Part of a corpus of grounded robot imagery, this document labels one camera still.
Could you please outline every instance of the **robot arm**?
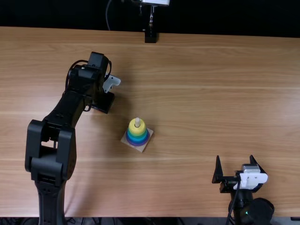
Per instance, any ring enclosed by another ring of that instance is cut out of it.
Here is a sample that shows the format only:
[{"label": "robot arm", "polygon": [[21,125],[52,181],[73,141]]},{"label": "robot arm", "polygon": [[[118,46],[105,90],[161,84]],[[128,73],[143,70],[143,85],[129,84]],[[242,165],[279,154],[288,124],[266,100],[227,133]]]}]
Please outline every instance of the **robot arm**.
[{"label": "robot arm", "polygon": [[[73,64],[70,68],[66,89],[52,112],[42,121],[32,120],[28,126],[25,169],[37,187],[40,225],[66,224],[64,188],[76,164],[76,123],[82,112],[92,107],[108,113],[114,94],[103,87],[120,83],[116,77],[105,76],[111,63],[103,54],[92,52],[85,62],[86,65]],[[107,83],[108,77],[117,82]],[[53,147],[42,145],[49,140],[54,141]]]}]

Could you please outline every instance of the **blue ring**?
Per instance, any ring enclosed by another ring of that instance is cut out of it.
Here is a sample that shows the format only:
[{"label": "blue ring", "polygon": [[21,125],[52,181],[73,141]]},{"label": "blue ring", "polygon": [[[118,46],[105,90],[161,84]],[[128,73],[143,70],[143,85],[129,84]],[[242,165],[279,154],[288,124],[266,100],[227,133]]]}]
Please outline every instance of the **blue ring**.
[{"label": "blue ring", "polygon": [[149,134],[149,132],[147,132],[147,137],[142,142],[132,142],[128,137],[128,133],[126,132],[126,139],[127,139],[128,143],[133,146],[141,146],[141,145],[146,144],[149,140],[149,137],[150,137],[150,134]]},{"label": "blue ring", "polygon": [[127,131],[128,138],[135,143],[143,142],[143,140],[147,138],[147,134],[148,134],[148,130],[146,129],[146,132],[141,137],[136,138],[132,136],[129,130]]},{"label": "blue ring", "polygon": [[132,133],[130,132],[129,129],[127,129],[127,132],[128,132],[128,135],[129,135],[130,138],[132,137],[132,138],[136,138],[136,139],[141,139],[141,138],[145,137],[145,135],[146,135],[146,133],[148,132],[148,130],[146,129],[145,132],[142,133],[141,135],[134,135],[134,134],[132,134]]}]

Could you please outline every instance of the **wooden table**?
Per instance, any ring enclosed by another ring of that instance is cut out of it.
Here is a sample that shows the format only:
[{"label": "wooden table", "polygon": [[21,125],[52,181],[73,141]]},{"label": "wooden table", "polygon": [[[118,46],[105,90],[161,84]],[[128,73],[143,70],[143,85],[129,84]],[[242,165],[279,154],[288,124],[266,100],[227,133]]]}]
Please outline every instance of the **wooden table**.
[{"label": "wooden table", "polygon": [[[212,184],[254,155],[269,174],[255,194],[276,216],[300,212],[300,39],[0,28],[0,217],[38,216],[24,169],[26,131],[58,103],[70,65],[90,52],[122,79],[109,112],[84,112],[66,216],[224,217],[229,194]],[[120,142],[141,117],[144,153]]]}]

